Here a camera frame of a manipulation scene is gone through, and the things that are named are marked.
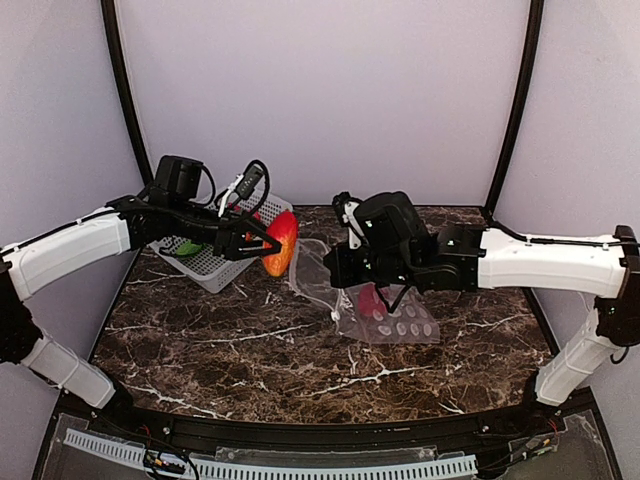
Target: black pole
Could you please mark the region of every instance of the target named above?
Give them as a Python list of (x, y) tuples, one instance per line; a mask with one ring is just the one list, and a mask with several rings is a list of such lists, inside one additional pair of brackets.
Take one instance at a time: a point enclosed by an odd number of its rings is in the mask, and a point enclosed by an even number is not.
[(516, 92), (513, 97), (513, 105), (511, 106), (511, 114), (507, 123), (507, 131), (502, 142), (502, 150), (498, 157), (498, 165), (493, 174), (491, 189), (485, 203), (485, 211), (489, 218), (493, 218), (500, 192), (504, 185), (513, 148), (518, 138), (518, 130), (522, 121), (522, 114), (527, 102), (527, 93), (529, 93), (529, 84), (531, 83), (531, 75), (533, 73), (533, 64), (536, 59), (536, 50), (538, 48), (538, 37), (540, 36), (540, 26), (542, 25), (542, 9), (544, 0), (531, 0), (529, 9), (529, 22), (527, 23), (527, 33), (524, 41), (524, 49), (522, 51), (522, 61), (520, 62), (520, 72), (518, 73), (518, 83), (516, 84)]
[(101, 0), (102, 19), (104, 21), (104, 31), (107, 36), (107, 45), (109, 46), (109, 55), (111, 57), (111, 66), (113, 68), (113, 76), (116, 80), (118, 95), (120, 97), (120, 105), (124, 121), (127, 124), (129, 139), (133, 147), (133, 154), (136, 157), (140, 175), (146, 185), (153, 180), (153, 171), (149, 163), (149, 157), (142, 140), (142, 131), (138, 123), (138, 116), (133, 104), (133, 96), (131, 95), (131, 87), (129, 85), (129, 77), (127, 77), (127, 69), (124, 62), (124, 53), (122, 51), (122, 43), (120, 42), (120, 31), (118, 29), (118, 18), (116, 16), (116, 7), (114, 0)]

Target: green object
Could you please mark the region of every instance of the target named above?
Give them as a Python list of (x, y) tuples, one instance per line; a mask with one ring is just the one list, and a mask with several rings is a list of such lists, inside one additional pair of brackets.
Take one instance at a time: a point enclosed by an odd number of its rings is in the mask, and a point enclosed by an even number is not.
[(178, 247), (175, 255), (176, 257), (191, 257), (196, 253), (200, 253), (203, 248), (204, 245), (201, 245), (199, 243), (191, 243), (190, 240), (187, 240), (185, 243)]

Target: black clamp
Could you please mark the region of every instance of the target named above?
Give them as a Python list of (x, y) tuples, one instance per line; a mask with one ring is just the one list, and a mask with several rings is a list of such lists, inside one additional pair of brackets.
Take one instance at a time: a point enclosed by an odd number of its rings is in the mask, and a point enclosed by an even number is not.
[(618, 298), (596, 298), (596, 334), (620, 347), (632, 347), (640, 344), (640, 254), (631, 227), (618, 225), (614, 238), (623, 243), (620, 264), (626, 272)]
[(0, 363), (18, 364), (32, 351), (42, 331), (33, 323), (31, 312), (16, 292), (9, 269), (0, 259)]

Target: white wall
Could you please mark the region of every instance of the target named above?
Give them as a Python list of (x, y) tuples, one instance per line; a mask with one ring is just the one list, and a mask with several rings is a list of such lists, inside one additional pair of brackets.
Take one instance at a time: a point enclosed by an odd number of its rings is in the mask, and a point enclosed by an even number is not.
[(227, 185), (259, 157), (294, 203), (484, 203), (528, 0), (118, 5), (153, 161), (195, 157)]
[[(98, 0), (1, 10), (0, 245), (140, 188)], [(87, 355), (130, 260), (103, 261), (40, 292), (28, 303), (36, 323)], [(0, 365), (0, 478), (30, 478), (56, 398), (22, 367)]]
[[(496, 217), (533, 233), (640, 234), (640, 4), (547, 2), (513, 165)], [(575, 293), (538, 291), (561, 344), (586, 318)], [(625, 478), (640, 478), (640, 351), (589, 383)]]

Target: perforated basket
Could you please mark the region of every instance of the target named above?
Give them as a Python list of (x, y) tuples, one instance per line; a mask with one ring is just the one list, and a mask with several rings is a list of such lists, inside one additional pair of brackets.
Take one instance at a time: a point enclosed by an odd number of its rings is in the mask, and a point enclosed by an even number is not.
[[(256, 190), (249, 200), (241, 201), (239, 206), (245, 211), (250, 210), (258, 203), (260, 197), (262, 197), (262, 192)], [(260, 213), (260, 220), (269, 226), (285, 210), (293, 211), (292, 205), (275, 195), (269, 194), (258, 212)], [(151, 248), (160, 257), (211, 293), (218, 293), (256, 260), (255, 258), (249, 258), (230, 262), (214, 256), (213, 249), (209, 246), (205, 246), (202, 251), (193, 257), (172, 258), (160, 254), (160, 249), (166, 250), (168, 253), (175, 253), (186, 242), (187, 240), (184, 238), (168, 237), (152, 243)]]

